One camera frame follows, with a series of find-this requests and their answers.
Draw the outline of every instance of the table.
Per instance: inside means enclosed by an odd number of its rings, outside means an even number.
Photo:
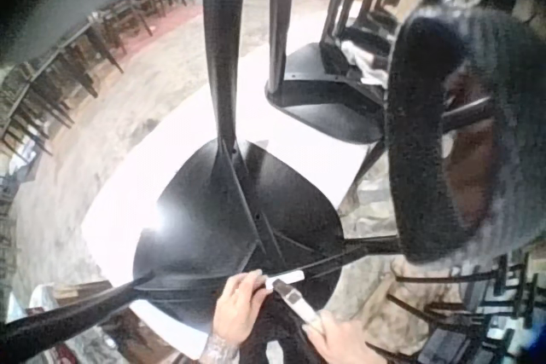
[[[266,148],[315,184],[338,207],[367,152],[340,142],[272,107],[264,95],[269,48],[240,61],[237,133]],[[197,91],[133,148],[96,196],[82,229],[90,252],[114,286],[132,280],[133,257],[144,228],[153,228],[154,204],[184,162],[216,137],[208,87]],[[150,303],[131,305],[167,343],[198,358],[207,335],[175,321]]]

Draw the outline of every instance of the tattoo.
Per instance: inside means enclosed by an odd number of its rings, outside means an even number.
[[[235,360],[239,349],[215,334],[208,336],[199,359],[201,364],[228,364]]]

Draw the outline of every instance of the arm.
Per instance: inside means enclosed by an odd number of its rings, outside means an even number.
[[[329,311],[321,311],[324,335],[303,325],[309,341],[330,364],[386,364],[386,360],[366,345],[360,321],[338,322]]]
[[[212,334],[199,362],[201,364],[226,364],[232,362],[254,327],[258,312],[270,291],[263,285],[261,270],[236,274],[228,279],[216,303]]]

